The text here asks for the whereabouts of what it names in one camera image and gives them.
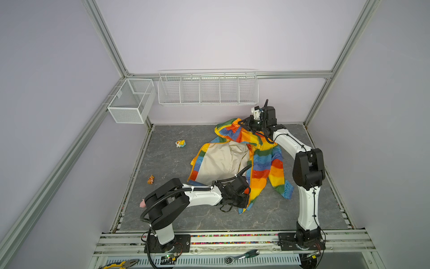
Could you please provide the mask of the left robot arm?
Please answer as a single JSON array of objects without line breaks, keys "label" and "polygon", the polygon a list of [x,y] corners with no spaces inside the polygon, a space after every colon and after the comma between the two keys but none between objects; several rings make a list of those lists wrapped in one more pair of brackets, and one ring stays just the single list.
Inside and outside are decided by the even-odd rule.
[{"label": "left robot arm", "polygon": [[215,180],[209,185],[183,184],[173,178],[147,195],[140,203],[144,209],[140,220],[147,223],[158,244],[166,246],[176,243],[172,223],[188,207],[219,206],[223,213],[233,208],[246,209],[250,200],[250,186],[245,173],[247,165],[234,177]]}]

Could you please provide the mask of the rainbow striped jacket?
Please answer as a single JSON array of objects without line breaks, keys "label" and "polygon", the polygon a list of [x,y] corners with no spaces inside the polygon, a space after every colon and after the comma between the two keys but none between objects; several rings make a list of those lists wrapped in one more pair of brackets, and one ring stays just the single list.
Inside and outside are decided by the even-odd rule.
[{"label": "rainbow striped jacket", "polygon": [[252,208],[268,182],[283,198],[290,200],[294,187],[284,177],[281,147],[245,130],[240,121],[234,118],[216,125],[216,138],[205,143],[191,161],[188,182],[209,185],[215,180],[232,178],[251,165],[244,173],[250,198],[245,209],[238,209],[239,214]]}]

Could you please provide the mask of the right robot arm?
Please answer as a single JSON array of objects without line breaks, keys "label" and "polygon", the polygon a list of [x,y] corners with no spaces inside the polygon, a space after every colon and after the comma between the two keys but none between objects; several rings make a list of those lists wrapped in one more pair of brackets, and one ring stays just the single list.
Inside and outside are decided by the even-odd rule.
[{"label": "right robot arm", "polygon": [[315,247],[323,251],[325,233],[318,217],[319,192],[325,179],[323,152],[301,142],[283,124],[277,123],[275,109],[268,102],[263,107],[253,108],[249,117],[239,121],[239,126],[263,136],[271,144],[276,143],[294,158],[292,177],[299,189],[299,217],[296,232],[281,234],[280,244],[290,243],[301,250]]}]

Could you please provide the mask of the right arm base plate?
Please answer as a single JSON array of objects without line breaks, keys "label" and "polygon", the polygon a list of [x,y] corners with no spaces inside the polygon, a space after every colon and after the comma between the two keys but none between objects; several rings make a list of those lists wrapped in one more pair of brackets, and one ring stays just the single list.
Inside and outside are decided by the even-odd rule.
[{"label": "right arm base plate", "polygon": [[282,251],[323,251],[326,250],[325,241],[321,234],[297,235],[296,232],[278,234],[278,246]]}]

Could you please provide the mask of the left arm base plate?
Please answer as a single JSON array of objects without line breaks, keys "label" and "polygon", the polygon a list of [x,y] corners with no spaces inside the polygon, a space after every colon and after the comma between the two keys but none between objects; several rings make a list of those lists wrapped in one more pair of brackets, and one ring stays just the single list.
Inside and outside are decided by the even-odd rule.
[{"label": "left arm base plate", "polygon": [[188,253],[191,246],[191,235],[190,234],[176,234],[174,239],[166,244],[161,244],[159,240],[151,235],[149,237],[149,243],[146,243],[144,252],[150,251],[150,254],[154,253]]}]

